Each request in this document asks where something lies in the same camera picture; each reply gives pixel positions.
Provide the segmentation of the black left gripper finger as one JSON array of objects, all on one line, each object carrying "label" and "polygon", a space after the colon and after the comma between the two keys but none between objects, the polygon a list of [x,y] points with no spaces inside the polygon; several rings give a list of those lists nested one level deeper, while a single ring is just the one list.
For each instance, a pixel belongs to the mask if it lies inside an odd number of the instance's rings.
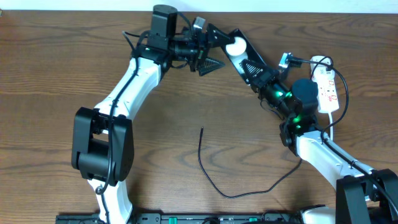
[{"label": "black left gripper finger", "polygon": [[217,69],[223,68],[225,66],[225,63],[222,61],[219,61],[215,58],[206,58],[203,62],[199,63],[197,66],[197,70],[199,73],[199,76],[204,76],[208,73],[211,73]]},{"label": "black left gripper finger", "polygon": [[209,23],[206,28],[206,42],[209,48],[215,48],[233,44],[235,43],[235,39]]}]

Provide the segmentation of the black smartphone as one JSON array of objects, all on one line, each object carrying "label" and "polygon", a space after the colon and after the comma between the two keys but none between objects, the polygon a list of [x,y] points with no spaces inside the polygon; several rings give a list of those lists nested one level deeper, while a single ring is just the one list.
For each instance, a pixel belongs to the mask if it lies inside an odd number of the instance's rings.
[{"label": "black smartphone", "polygon": [[242,79],[243,69],[241,68],[241,62],[244,59],[261,63],[266,66],[266,63],[263,61],[262,57],[254,49],[253,45],[240,29],[235,29],[231,31],[229,35],[231,37],[234,37],[235,43],[225,45],[224,47],[222,47],[222,49]]}]

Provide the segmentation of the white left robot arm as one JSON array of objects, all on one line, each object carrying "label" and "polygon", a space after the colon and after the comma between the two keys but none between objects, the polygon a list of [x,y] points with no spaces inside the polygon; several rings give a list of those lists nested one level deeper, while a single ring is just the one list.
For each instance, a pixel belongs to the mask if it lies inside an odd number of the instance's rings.
[{"label": "white left robot arm", "polygon": [[149,93],[159,85],[174,61],[181,61],[201,76],[223,67],[208,57],[215,47],[235,39],[208,24],[152,26],[131,44],[128,68],[111,93],[94,108],[81,107],[73,124],[72,167],[80,171],[96,194],[98,223],[128,223],[133,211],[126,178],[134,160],[132,122]]}]

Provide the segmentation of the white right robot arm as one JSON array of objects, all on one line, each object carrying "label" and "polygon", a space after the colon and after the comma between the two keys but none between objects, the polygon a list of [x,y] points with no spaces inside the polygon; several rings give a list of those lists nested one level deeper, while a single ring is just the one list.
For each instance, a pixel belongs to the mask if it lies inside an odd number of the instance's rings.
[{"label": "white right robot arm", "polygon": [[287,88],[283,81],[291,67],[304,63],[286,55],[279,70],[263,61],[243,59],[237,70],[259,98],[283,117],[282,144],[297,157],[314,166],[336,191],[336,207],[316,205],[300,211],[303,223],[397,223],[397,175],[390,169],[376,170],[339,147],[332,138],[333,123],[322,128],[316,113],[333,107],[324,97],[331,96],[333,78],[312,75]]}]

